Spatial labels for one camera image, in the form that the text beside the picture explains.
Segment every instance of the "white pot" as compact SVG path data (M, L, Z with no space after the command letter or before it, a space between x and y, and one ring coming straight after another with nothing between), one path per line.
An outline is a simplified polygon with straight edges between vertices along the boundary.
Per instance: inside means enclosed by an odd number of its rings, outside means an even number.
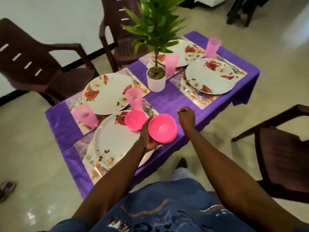
M166 83L166 72L165 72L165 76L160 79L160 80L154 80L152 78L150 78L148 76L148 71L150 70L150 68L147 70L146 72L146 76L147 76L147 83L148 83L148 88L152 91L152 92L161 92L164 88L165 88L165 83Z

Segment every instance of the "table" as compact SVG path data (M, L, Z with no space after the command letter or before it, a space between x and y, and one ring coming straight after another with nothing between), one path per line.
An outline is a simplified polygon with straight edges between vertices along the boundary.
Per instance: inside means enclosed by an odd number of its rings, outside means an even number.
M193 31L185 35L190 41L206 48L208 39L200 33ZM178 151L188 143L188 138L184 135L183 130L178 123L177 110L188 106L195 111L196 129L202 131L203 128L210 123L221 111L223 111L231 102L233 105L247 104L260 71L257 67L239 58L237 55L220 47L217 54L234 65L240 67L248 74L242 78L235 87L228 93L221 95L214 102L209 104L205 109L199 109L191 100L189 100L182 92L180 92L170 81L167 81L166 87L162 92L147 94L144 98L156 109L160 114L166 113L171 115L177 125L178 134L176 139L169 144L165 144L155 151L150 159L135 173L132 188L142 180L153 174L168 157L175 151ZM128 66L128 69L137 76L137 78L147 85L146 71L147 68L139 60ZM93 188L93 183L86 172L82 160L76 151L74 144L81 140L84 136L73 119L65 101L52 106L46 112L47 120L51 130L56 138L56 142L63 155L69 171L75 180L79 192L84 199L89 191Z

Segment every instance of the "hand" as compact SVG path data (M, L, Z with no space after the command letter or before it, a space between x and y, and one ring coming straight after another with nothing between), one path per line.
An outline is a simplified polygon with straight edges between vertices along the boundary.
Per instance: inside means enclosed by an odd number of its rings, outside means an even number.
M153 114L150 115L148 121L146 121L146 123L141 128L141 135L139 136L139 141L146 147L146 152L153 150L159 145L159 143L150 136L148 131L149 122L153 117Z
M178 110L179 123L185 134L195 129L195 113L189 107Z

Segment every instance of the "potted plant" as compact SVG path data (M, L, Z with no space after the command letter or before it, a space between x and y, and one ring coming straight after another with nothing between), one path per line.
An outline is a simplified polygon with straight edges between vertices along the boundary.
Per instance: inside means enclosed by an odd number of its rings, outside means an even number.
M136 25L123 25L123 28L136 34L137 39L133 42L135 52L143 44L148 46L150 52L154 52L155 66L147 70L148 87L154 92L160 92L165 87L166 72L163 67L158 66L158 54L172 53L167 47L178 44L180 38L176 34L183 27L176 27L185 19L177 20L179 16L173 12L183 1L185 0L141 0L141 4L138 3L141 18L126 8Z

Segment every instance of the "chair backrest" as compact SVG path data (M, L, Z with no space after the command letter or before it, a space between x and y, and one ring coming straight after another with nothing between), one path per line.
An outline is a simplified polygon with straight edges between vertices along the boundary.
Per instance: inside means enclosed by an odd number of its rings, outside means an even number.
M114 42L118 42L118 39L128 36L134 36L134 34L123 29L123 25L135 25L135 22L125 12L125 7L141 17L141 13L138 9L137 2L140 0L102 0L104 9L104 24L110 27Z
M0 72L9 80L46 85L60 64L42 44L9 19L0 20Z

